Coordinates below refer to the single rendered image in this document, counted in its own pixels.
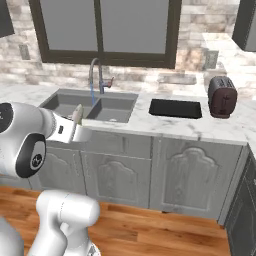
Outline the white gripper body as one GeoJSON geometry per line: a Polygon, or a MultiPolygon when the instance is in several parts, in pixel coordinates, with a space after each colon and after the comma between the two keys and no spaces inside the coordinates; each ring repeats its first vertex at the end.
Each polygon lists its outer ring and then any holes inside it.
{"type": "Polygon", "coordinates": [[[72,132],[71,141],[72,142],[87,142],[92,136],[92,130],[85,126],[76,124],[72,132]]]}

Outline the pale grey fish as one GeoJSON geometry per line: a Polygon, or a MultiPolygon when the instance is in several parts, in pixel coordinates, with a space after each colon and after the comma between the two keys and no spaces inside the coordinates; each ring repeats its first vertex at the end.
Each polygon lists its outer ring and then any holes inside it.
{"type": "Polygon", "coordinates": [[[81,104],[79,104],[76,109],[74,110],[72,114],[72,120],[76,123],[81,125],[82,124],[82,119],[83,119],[83,112],[84,108],[81,104]]]}

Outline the grey double sink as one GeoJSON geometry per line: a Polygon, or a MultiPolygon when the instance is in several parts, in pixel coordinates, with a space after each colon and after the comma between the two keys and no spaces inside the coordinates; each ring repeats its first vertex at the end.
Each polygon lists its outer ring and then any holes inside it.
{"type": "Polygon", "coordinates": [[[64,117],[71,117],[76,107],[83,107],[83,118],[97,121],[127,123],[137,101],[133,93],[105,92],[100,94],[86,90],[59,89],[40,104],[64,117]]]}

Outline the grey panel under sink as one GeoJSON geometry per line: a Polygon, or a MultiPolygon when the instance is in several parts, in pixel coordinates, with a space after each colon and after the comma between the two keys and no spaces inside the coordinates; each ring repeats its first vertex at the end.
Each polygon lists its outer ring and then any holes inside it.
{"type": "Polygon", "coordinates": [[[150,159],[151,138],[149,136],[93,131],[82,151],[150,159]]]}

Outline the black tray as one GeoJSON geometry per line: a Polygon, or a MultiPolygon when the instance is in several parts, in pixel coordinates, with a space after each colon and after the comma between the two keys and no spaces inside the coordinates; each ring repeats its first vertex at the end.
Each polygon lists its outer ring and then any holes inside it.
{"type": "Polygon", "coordinates": [[[199,119],[202,117],[199,102],[152,99],[149,113],[153,116],[199,119]]]}

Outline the grey carved cupboard door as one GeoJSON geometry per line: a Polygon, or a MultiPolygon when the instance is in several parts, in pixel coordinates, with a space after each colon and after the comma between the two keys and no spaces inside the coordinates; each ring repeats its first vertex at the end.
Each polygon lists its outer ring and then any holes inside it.
{"type": "Polygon", "coordinates": [[[150,207],[217,219],[241,151],[240,145],[154,139],[150,207]]]}
{"type": "Polygon", "coordinates": [[[86,194],[78,150],[48,147],[45,162],[38,172],[39,188],[86,194]]]}
{"type": "Polygon", "coordinates": [[[149,207],[151,160],[82,151],[87,194],[98,201],[149,207]]]}

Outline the grey arched tap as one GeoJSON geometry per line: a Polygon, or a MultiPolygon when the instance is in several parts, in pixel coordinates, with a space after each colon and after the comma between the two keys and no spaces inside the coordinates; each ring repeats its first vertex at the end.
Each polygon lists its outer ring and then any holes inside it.
{"type": "Polygon", "coordinates": [[[102,65],[98,58],[94,58],[91,61],[89,68],[89,85],[91,92],[94,92],[94,82],[93,82],[93,69],[94,66],[98,65],[98,73],[99,73],[99,91],[101,94],[105,92],[106,88],[111,88],[113,85],[114,78],[111,79],[103,79],[102,65]]]}

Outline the dark framed window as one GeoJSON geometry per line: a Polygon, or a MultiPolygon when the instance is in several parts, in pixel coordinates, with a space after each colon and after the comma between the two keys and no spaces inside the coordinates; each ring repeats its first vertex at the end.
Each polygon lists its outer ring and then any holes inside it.
{"type": "Polygon", "coordinates": [[[44,63],[170,68],[182,0],[28,0],[44,63]]]}

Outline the dark brown toaster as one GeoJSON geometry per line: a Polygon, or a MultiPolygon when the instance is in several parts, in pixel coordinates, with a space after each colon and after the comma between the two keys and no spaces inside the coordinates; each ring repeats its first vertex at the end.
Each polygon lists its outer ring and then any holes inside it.
{"type": "Polygon", "coordinates": [[[238,93],[227,76],[215,76],[208,87],[208,106],[212,117],[227,119],[233,113],[238,93]]]}

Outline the dark grey cupboard run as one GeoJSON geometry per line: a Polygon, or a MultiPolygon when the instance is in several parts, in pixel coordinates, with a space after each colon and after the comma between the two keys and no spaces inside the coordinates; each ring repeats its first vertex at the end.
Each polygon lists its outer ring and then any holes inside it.
{"type": "Polygon", "coordinates": [[[256,256],[256,162],[248,155],[225,223],[231,256],[256,256]]]}

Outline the grey wall outlet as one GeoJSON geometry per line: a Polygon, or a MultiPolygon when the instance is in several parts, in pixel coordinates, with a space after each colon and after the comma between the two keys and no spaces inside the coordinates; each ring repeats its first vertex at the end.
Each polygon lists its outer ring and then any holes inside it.
{"type": "Polygon", "coordinates": [[[205,55],[205,69],[215,69],[217,65],[219,52],[217,50],[208,50],[205,55]]]}
{"type": "Polygon", "coordinates": [[[28,46],[26,44],[20,44],[19,45],[20,55],[23,60],[29,60],[30,54],[28,50],[28,46]]]}

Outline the dark wall cupboard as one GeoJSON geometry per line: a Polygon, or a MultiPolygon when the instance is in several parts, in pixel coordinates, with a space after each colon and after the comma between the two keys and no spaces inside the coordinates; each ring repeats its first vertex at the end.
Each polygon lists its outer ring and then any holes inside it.
{"type": "Polygon", "coordinates": [[[0,0],[0,38],[14,34],[14,27],[6,0],[0,0]]]}
{"type": "Polygon", "coordinates": [[[240,0],[232,40],[247,52],[256,52],[256,0],[240,0]]]}

